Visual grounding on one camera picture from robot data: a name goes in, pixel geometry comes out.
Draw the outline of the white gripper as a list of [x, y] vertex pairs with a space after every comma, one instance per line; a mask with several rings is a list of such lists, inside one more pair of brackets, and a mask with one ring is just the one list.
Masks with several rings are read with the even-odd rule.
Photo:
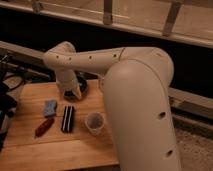
[[64, 97], [66, 91], [73, 91], [77, 99], [81, 100], [82, 95], [75, 72], [73, 70], [56, 70], [55, 74], [60, 96]]

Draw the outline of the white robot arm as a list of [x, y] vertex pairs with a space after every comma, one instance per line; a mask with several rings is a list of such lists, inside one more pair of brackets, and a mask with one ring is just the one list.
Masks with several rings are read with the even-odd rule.
[[102, 75], [103, 99], [121, 171], [181, 171], [168, 89], [170, 56], [157, 47], [77, 52], [62, 42], [43, 55], [61, 91], [76, 87], [74, 70]]

